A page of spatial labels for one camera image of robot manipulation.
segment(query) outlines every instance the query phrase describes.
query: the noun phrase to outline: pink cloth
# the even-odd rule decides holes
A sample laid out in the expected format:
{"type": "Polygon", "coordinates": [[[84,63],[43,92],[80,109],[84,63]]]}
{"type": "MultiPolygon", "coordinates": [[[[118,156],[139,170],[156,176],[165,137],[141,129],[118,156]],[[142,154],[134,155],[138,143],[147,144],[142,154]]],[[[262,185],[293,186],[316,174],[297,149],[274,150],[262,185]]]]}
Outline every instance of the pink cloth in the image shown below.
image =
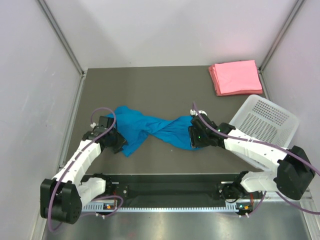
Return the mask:
{"type": "Polygon", "coordinates": [[[209,72],[217,96],[263,93],[254,60],[214,64],[209,72]]]}

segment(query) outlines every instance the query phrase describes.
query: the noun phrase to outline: plastic basket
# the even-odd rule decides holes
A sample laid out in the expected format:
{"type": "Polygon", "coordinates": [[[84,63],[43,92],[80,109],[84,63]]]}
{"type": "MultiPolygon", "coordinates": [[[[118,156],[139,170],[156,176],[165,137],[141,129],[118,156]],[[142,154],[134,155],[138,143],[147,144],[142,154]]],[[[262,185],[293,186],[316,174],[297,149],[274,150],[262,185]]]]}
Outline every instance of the plastic basket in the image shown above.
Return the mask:
{"type": "MultiPolygon", "coordinates": [[[[250,95],[230,121],[243,133],[284,148],[289,146],[299,123],[291,112],[258,95],[250,95]]],[[[234,154],[256,168],[269,170],[245,155],[234,154]]]]}

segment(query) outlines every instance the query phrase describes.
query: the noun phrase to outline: twisted blue fabric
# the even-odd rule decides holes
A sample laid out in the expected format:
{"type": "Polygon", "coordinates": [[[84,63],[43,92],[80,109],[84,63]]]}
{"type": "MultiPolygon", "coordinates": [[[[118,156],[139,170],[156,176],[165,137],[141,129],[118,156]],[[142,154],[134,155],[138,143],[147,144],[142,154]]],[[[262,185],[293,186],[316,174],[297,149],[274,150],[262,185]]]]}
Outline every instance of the twisted blue fabric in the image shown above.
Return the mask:
{"type": "Polygon", "coordinates": [[[190,144],[188,127],[191,116],[181,116],[175,120],[164,120],[154,116],[145,116],[127,106],[120,106],[115,111],[118,131],[127,140],[123,154],[129,157],[147,139],[153,135],[166,143],[185,150],[194,150],[190,144]]]}

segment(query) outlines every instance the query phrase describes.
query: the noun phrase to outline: white wall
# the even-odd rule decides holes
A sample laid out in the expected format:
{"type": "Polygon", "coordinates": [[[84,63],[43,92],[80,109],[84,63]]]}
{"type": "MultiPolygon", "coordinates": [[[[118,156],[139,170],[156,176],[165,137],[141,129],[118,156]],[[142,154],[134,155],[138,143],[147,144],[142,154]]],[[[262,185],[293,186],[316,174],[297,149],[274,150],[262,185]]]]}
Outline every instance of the white wall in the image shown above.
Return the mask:
{"type": "MultiPolygon", "coordinates": [[[[293,143],[320,169],[320,1],[307,0],[264,71],[270,98],[301,121],[293,143]]],[[[320,210],[320,180],[311,193],[320,210]]]]}
{"type": "Polygon", "coordinates": [[[2,0],[0,9],[0,239],[26,240],[80,75],[35,0],[2,0]]]}
{"type": "Polygon", "coordinates": [[[83,68],[260,65],[292,0],[46,0],[83,68]]]}

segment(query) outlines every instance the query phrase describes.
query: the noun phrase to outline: gray table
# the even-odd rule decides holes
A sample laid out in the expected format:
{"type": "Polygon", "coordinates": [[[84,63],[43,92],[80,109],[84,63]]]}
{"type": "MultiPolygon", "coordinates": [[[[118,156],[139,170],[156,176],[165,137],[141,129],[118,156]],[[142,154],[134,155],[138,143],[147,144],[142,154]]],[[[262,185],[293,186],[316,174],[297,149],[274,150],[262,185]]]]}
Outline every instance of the gray table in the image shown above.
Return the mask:
{"type": "MultiPolygon", "coordinates": [[[[188,115],[195,101],[211,120],[220,124],[228,123],[247,97],[217,97],[207,66],[89,69],[67,159],[77,149],[83,134],[90,129],[90,115],[98,107],[115,109],[127,105],[144,115],[173,120],[188,115]]],[[[107,112],[97,113],[95,120],[104,114],[107,112]]],[[[187,151],[149,136],[130,157],[105,150],[87,173],[228,174],[245,170],[257,171],[219,147],[187,151]]]]}

